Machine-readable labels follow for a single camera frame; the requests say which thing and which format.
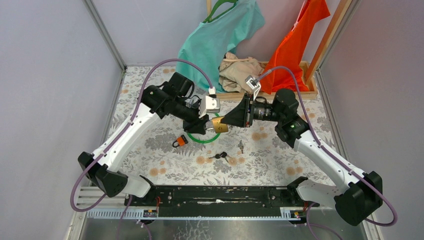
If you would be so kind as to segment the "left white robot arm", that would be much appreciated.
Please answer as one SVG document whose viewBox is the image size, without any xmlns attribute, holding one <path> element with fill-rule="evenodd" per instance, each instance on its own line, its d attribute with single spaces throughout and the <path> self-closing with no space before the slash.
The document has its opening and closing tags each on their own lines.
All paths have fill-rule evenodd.
<svg viewBox="0 0 424 240">
<path fill-rule="evenodd" d="M 120 168 L 136 141 L 167 115 L 181 119 L 188 134 L 206 134 L 209 116 L 200 116 L 198 108 L 186 103 L 193 91 L 194 82 L 178 72 L 169 81 L 143 90 L 133 113 L 118 130 L 93 153 L 82 152 L 78 157 L 86 178 L 110 198 L 123 193 L 135 196 L 144 206 L 152 204 L 153 184 L 145 177 L 126 175 Z"/>
</svg>

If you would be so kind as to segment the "small silver key pair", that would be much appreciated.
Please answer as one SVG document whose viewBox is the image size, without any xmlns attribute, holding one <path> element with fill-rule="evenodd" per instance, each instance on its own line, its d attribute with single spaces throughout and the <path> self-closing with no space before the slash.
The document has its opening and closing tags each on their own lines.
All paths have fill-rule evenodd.
<svg viewBox="0 0 424 240">
<path fill-rule="evenodd" d="M 243 144 L 242 140 L 239 141 L 238 147 L 240 149 L 241 154 L 243 154 L 244 153 L 244 144 Z"/>
</svg>

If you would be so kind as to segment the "brass padlock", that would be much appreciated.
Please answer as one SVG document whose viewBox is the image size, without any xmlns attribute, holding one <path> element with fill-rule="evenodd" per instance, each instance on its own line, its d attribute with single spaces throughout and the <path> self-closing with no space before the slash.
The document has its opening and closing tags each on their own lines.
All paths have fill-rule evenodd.
<svg viewBox="0 0 424 240">
<path fill-rule="evenodd" d="M 227 133 L 229 131 L 228 125 L 222 123 L 222 117 L 214 117 L 209 120 L 205 125 L 205 129 L 207 131 L 214 131 L 217 134 Z"/>
</svg>

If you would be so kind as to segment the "green cable lock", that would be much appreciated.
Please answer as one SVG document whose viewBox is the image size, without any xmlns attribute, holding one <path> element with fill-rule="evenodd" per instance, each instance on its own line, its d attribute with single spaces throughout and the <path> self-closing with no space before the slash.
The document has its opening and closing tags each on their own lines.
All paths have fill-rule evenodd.
<svg viewBox="0 0 424 240">
<path fill-rule="evenodd" d="M 202 140 L 202 139 L 198 139 L 198 138 L 196 138 L 196 137 L 194 137 L 192 134 L 190 134 L 190 133 L 188 133 L 187 134 L 187 136 L 191 139 L 191 140 L 193 140 L 194 142 L 196 142 L 196 143 L 200 143 L 200 144 L 208 144 L 208 143 L 212 143 L 212 142 L 214 142 L 215 140 L 217 140 L 218 138 L 219 138 L 219 136 L 220 136 L 221 134 L 220 133 L 217 133 L 213 138 L 211 138 L 211 139 L 208 139 L 208 140 Z"/>
</svg>

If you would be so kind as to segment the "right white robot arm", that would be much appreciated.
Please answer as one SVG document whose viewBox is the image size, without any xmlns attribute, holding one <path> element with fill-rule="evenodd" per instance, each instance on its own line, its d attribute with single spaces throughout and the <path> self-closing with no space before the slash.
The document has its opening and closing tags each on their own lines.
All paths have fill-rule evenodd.
<svg viewBox="0 0 424 240">
<path fill-rule="evenodd" d="M 240 103 L 224 115 L 221 123 L 248 128 L 253 121 L 276 122 L 279 139 L 313 161 L 334 183 L 315 183 L 306 177 L 291 183 L 287 201 L 299 206 L 304 201 L 333 208 L 348 224 L 357 226 L 382 206 L 383 180 L 375 171 L 366 173 L 344 159 L 313 133 L 297 113 L 299 102 L 290 89 L 280 89 L 271 103 L 245 93 Z"/>
</svg>

